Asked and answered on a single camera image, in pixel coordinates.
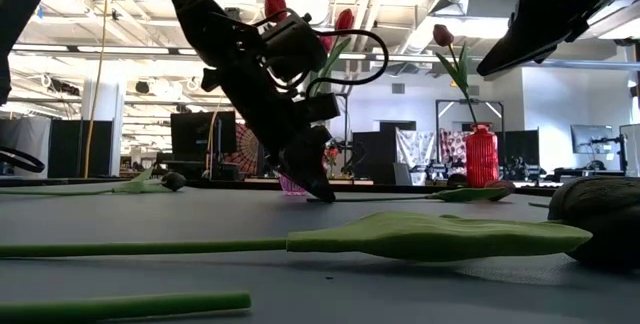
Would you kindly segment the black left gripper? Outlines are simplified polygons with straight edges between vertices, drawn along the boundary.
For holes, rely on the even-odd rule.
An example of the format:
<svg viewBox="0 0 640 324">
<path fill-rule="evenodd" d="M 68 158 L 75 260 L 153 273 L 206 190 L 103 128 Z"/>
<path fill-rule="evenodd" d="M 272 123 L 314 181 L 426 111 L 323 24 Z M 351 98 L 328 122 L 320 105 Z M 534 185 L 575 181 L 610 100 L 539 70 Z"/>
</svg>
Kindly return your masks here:
<svg viewBox="0 0 640 324">
<path fill-rule="evenodd" d="M 277 79 L 264 64 L 262 33 L 220 13 L 204 14 L 199 19 L 199 57 L 208 68 L 202 88 L 222 89 L 279 174 L 321 202 L 332 203 L 335 194 L 323 164 L 332 136 L 318 123 L 339 114 L 336 96 L 309 94 L 296 101 L 297 81 L 314 71 L 289 82 Z"/>
</svg>

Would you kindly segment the dark maroon artificial tulip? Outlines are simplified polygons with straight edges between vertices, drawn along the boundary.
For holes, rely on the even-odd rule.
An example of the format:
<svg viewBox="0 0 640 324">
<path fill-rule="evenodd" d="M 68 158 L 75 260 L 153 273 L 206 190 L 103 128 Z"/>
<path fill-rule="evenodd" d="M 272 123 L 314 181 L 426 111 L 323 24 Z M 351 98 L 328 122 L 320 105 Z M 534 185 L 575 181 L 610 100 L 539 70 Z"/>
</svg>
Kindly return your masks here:
<svg viewBox="0 0 640 324">
<path fill-rule="evenodd" d="M 89 196 L 102 194 L 145 194 L 177 192 L 186 185 L 186 178 L 176 172 L 168 172 L 159 180 L 151 179 L 152 170 L 148 169 L 135 178 L 117 184 L 108 189 L 63 191 L 36 191 L 35 189 L 17 190 L 0 189 L 0 195 L 31 195 L 31 196 Z"/>
<path fill-rule="evenodd" d="M 458 188 L 444 190 L 424 196 L 409 197 L 378 197 L 378 198 L 342 198 L 335 199 L 334 203 L 355 202 L 382 202 L 382 201 L 407 201 L 407 200 L 439 200 L 443 202 L 471 202 L 478 200 L 500 200 L 514 191 L 515 187 L 509 185 L 494 185 L 483 188 Z"/>
<path fill-rule="evenodd" d="M 416 262 L 455 262 L 488 257 L 556 253 L 596 265 L 624 268 L 614 235 L 563 220 L 523 222 L 378 212 L 341 227 L 291 232 L 283 238 L 188 242 L 0 245 L 0 258 L 182 255 L 275 251 L 359 252 Z"/>
<path fill-rule="evenodd" d="M 459 54 L 456 54 L 453 48 L 454 43 L 454 35 L 449 31 L 449 29 L 442 24 L 436 24 L 433 27 L 433 41 L 442 48 L 447 48 L 450 53 L 451 59 L 447 59 L 442 54 L 436 52 L 435 56 L 438 58 L 440 63 L 443 65 L 446 72 L 455 82 L 456 86 L 462 92 L 462 95 L 465 99 L 470 99 L 470 95 L 467 90 L 469 87 L 468 84 L 468 48 L 466 44 L 463 44 L 463 47 Z M 468 105 L 470 114 L 472 116 L 473 123 L 477 123 L 477 118 L 474 113 L 472 105 Z"/>
</svg>

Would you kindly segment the green stem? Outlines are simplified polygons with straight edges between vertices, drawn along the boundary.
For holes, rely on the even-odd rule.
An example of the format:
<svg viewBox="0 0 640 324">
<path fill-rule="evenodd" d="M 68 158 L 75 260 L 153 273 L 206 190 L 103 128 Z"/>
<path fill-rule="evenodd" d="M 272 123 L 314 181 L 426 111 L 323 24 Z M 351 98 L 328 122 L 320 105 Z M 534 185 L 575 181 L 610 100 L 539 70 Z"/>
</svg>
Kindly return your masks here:
<svg viewBox="0 0 640 324">
<path fill-rule="evenodd" d="M 95 322 L 247 309 L 251 305 L 247 292 L 8 302 L 0 303 L 0 324 Z"/>
</svg>

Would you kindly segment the pink glass vase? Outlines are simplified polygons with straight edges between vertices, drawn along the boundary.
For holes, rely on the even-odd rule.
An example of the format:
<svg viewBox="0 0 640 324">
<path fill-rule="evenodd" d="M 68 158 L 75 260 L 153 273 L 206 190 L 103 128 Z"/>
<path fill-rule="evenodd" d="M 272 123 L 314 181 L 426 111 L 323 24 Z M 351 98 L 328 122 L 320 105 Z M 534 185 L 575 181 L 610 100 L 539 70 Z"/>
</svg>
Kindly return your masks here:
<svg viewBox="0 0 640 324">
<path fill-rule="evenodd" d="M 287 196 L 305 196 L 307 194 L 304 188 L 298 186 L 286 176 L 280 175 L 279 183 L 282 191 Z"/>
</svg>

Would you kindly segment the red ribbed glass vase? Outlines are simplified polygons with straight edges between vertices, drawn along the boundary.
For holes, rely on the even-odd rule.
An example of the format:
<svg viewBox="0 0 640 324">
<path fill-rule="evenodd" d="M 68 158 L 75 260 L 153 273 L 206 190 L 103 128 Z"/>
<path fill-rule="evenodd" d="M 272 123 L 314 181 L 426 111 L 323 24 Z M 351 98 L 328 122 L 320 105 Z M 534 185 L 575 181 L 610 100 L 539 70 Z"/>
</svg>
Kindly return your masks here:
<svg viewBox="0 0 640 324">
<path fill-rule="evenodd" d="M 483 188 L 499 177 L 497 137 L 487 125 L 474 124 L 465 139 L 466 177 L 472 188 Z"/>
</svg>

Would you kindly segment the black cabinet panel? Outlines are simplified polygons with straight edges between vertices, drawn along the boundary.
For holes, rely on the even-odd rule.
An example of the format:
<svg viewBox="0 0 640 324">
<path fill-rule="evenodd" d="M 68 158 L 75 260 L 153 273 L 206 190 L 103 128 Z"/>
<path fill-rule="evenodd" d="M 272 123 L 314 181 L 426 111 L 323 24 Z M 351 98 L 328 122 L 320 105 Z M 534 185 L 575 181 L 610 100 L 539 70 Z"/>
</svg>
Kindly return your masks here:
<svg viewBox="0 0 640 324">
<path fill-rule="evenodd" d="M 378 131 L 356 132 L 353 134 L 357 157 L 354 159 L 354 174 L 367 178 L 375 185 L 395 185 L 395 163 L 397 125 L 382 122 Z"/>
</svg>

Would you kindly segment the orange mandala tapestry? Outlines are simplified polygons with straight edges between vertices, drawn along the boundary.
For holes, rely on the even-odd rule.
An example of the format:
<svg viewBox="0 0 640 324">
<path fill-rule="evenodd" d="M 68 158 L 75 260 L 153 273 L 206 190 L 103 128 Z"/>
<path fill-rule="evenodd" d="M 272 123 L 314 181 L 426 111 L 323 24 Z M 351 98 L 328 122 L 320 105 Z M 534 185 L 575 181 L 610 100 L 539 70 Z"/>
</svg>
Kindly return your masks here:
<svg viewBox="0 0 640 324">
<path fill-rule="evenodd" d="M 227 154 L 225 161 L 236 164 L 245 174 L 258 171 L 259 141 L 245 124 L 236 124 L 236 151 Z"/>
</svg>

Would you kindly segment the grey office chair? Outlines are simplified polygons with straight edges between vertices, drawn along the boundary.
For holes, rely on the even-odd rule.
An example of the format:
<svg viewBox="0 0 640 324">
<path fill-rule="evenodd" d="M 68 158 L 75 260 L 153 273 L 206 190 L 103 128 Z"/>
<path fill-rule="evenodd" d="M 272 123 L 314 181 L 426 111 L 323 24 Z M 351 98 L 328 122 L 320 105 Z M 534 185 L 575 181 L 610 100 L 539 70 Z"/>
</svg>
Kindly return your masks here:
<svg viewBox="0 0 640 324">
<path fill-rule="evenodd" d="M 412 186 L 410 168 L 406 163 L 394 163 L 394 184 L 396 186 Z"/>
</svg>

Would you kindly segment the white patterned cloth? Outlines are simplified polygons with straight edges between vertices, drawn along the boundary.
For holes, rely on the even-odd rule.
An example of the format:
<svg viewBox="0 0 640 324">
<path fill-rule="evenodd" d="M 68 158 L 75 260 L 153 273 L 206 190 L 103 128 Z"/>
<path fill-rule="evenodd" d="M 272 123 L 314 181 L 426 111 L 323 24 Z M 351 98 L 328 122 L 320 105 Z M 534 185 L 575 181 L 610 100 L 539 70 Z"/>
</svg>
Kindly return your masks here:
<svg viewBox="0 0 640 324">
<path fill-rule="evenodd" d="M 435 133 L 430 131 L 395 131 L 396 161 L 407 164 L 409 169 L 426 166 L 435 155 Z"/>
</svg>

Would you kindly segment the grey computer monitor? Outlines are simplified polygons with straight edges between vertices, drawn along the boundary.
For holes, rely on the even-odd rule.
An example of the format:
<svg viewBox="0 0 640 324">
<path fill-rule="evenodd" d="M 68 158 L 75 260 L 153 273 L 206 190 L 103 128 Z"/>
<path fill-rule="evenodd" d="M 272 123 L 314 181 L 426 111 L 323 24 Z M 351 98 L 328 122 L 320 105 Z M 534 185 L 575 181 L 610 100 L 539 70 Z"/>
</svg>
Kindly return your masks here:
<svg viewBox="0 0 640 324">
<path fill-rule="evenodd" d="M 609 154 L 612 152 L 613 128 L 609 125 L 572 125 L 574 154 Z"/>
</svg>

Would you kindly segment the large black screen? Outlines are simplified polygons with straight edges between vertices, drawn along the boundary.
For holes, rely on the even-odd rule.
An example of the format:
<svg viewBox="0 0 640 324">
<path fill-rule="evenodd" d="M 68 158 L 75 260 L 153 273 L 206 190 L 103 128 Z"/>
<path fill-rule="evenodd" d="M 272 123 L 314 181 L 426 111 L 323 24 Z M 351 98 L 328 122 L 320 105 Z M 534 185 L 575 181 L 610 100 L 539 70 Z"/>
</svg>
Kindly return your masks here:
<svg viewBox="0 0 640 324">
<path fill-rule="evenodd" d="M 210 151 L 230 154 L 237 150 L 234 111 L 172 114 L 170 124 L 176 160 L 203 161 Z"/>
</svg>

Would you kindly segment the pink patterned cloth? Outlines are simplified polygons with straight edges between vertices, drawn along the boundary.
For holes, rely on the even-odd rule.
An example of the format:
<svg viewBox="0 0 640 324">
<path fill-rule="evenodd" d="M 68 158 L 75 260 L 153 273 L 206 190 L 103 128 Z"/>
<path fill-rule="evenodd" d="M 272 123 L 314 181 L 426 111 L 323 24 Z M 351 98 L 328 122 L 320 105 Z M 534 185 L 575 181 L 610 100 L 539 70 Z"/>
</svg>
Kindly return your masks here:
<svg viewBox="0 0 640 324">
<path fill-rule="evenodd" d="M 469 132 L 440 130 L 441 160 L 448 162 L 466 162 L 466 137 Z"/>
</svg>

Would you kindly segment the white panel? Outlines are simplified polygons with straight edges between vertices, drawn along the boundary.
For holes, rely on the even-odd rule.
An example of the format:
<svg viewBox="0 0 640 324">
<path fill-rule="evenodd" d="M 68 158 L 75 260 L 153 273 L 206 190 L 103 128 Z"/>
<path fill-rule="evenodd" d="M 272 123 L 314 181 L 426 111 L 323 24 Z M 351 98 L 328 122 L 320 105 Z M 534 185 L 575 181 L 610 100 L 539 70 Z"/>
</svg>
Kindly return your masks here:
<svg viewBox="0 0 640 324">
<path fill-rule="evenodd" d="M 640 177 L 640 124 L 623 125 L 619 130 L 621 169 L 629 177 Z"/>
</svg>

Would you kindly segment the white building pillar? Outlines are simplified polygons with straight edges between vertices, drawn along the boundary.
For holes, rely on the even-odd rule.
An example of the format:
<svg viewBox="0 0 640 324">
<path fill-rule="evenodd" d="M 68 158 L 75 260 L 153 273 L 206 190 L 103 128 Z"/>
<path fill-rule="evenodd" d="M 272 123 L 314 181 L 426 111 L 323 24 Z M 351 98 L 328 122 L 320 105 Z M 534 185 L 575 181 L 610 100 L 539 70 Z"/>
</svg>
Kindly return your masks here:
<svg viewBox="0 0 640 324">
<path fill-rule="evenodd" d="M 81 119 L 113 123 L 111 175 L 118 176 L 121 159 L 121 137 L 124 115 L 126 74 L 116 61 L 89 61 L 85 69 Z"/>
</svg>

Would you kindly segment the long ceiling light strip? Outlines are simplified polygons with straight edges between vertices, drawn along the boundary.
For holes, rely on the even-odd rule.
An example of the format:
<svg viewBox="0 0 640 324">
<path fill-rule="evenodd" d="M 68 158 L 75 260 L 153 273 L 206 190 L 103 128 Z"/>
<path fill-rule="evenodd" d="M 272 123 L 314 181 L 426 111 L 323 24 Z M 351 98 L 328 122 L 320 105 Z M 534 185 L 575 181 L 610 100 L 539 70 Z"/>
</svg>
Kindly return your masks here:
<svg viewBox="0 0 640 324">
<path fill-rule="evenodd" d="M 48 56 L 67 57 L 98 57 L 103 52 L 100 46 L 73 46 L 73 45 L 46 45 L 46 44 L 14 44 L 11 52 L 18 54 L 42 54 Z M 195 50 L 188 48 L 157 48 L 157 47 L 125 47 L 107 46 L 104 48 L 105 58 L 150 58 L 150 59 L 170 59 L 170 60 L 198 60 Z M 340 60 L 353 61 L 382 61 L 383 54 L 365 52 L 344 52 L 339 56 Z M 390 54 L 390 63 L 439 63 L 434 55 L 404 55 Z M 480 57 L 469 57 L 471 64 L 479 64 Z M 565 69 L 589 69 L 589 70 L 617 70 L 617 71 L 640 71 L 640 62 L 613 62 L 594 60 L 560 60 L 547 59 L 541 64 L 527 62 L 521 64 L 522 67 L 546 67 Z"/>
</svg>

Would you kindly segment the black partition panel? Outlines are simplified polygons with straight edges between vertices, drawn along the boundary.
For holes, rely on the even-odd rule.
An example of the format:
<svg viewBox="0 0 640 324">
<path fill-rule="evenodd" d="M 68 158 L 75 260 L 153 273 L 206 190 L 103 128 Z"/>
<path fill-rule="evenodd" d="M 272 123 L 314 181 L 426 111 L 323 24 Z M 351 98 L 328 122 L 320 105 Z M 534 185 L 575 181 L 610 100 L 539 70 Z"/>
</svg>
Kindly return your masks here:
<svg viewBox="0 0 640 324">
<path fill-rule="evenodd" d="M 49 139 L 48 177 L 84 176 L 88 120 L 52 120 Z M 89 178 L 111 175 L 113 123 L 94 121 L 89 155 Z"/>
</svg>

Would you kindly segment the grey partition panel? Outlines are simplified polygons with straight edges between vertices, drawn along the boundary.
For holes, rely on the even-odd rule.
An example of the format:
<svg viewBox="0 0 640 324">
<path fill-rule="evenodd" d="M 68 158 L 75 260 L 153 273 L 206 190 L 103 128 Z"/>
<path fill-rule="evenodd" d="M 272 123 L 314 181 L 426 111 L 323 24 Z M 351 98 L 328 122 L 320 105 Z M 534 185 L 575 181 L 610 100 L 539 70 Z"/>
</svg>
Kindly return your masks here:
<svg viewBox="0 0 640 324">
<path fill-rule="evenodd" d="M 51 120 L 44 117 L 0 119 L 0 146 L 17 149 L 40 160 L 45 168 L 40 173 L 13 166 L 14 175 L 46 179 L 50 147 Z"/>
</svg>

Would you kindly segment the rectangular grey air duct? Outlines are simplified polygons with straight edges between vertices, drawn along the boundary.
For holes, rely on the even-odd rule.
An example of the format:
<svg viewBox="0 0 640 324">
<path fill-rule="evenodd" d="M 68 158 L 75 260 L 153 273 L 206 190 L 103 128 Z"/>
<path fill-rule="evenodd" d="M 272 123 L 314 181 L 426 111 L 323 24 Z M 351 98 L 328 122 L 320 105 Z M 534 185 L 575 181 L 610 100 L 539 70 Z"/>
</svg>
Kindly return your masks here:
<svg viewBox="0 0 640 324">
<path fill-rule="evenodd" d="M 463 34 L 472 38 L 499 39 L 508 30 L 519 0 L 469 0 Z"/>
</svg>

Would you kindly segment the black metal stand frame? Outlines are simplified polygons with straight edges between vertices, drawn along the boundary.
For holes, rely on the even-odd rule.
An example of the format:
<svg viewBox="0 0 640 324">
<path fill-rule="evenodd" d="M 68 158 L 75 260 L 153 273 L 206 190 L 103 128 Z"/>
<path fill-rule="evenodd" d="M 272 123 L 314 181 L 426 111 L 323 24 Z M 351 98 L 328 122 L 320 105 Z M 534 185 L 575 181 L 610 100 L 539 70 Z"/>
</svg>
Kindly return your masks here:
<svg viewBox="0 0 640 324">
<path fill-rule="evenodd" d="M 491 109 L 494 114 L 500 119 L 500 128 L 502 132 L 502 137 L 505 138 L 505 107 L 502 101 L 486 101 L 480 100 L 477 98 L 470 99 L 436 99 L 435 100 L 435 151 L 436 151 L 436 160 L 440 162 L 442 160 L 441 156 L 441 118 L 446 114 L 446 112 L 454 105 L 485 105 L 489 109 Z"/>
</svg>

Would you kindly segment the black table frame rail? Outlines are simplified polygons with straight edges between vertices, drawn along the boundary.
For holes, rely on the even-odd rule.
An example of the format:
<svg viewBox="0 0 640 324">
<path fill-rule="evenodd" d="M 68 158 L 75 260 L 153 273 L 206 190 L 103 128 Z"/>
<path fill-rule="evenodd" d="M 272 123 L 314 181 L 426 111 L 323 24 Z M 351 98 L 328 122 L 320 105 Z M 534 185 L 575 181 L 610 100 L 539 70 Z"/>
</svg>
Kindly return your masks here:
<svg viewBox="0 0 640 324">
<path fill-rule="evenodd" d="M 118 184 L 124 184 L 126 180 L 121 178 L 99 178 L 99 179 L 0 179 L 0 189 L 9 190 L 35 190 L 62 189 L 63 186 L 70 186 L 75 190 L 84 189 L 106 189 Z M 251 179 L 249 181 L 207 181 L 188 180 L 187 187 L 198 189 L 228 189 L 228 190 L 280 190 L 278 179 Z M 430 194 L 445 190 L 446 186 L 393 186 L 366 184 L 364 181 L 336 180 L 331 182 L 334 192 L 354 192 L 354 193 L 386 193 L 386 194 Z M 541 197 L 551 197 L 558 186 L 545 183 L 543 186 L 520 185 L 518 184 L 514 193 L 522 195 L 533 195 Z"/>
</svg>

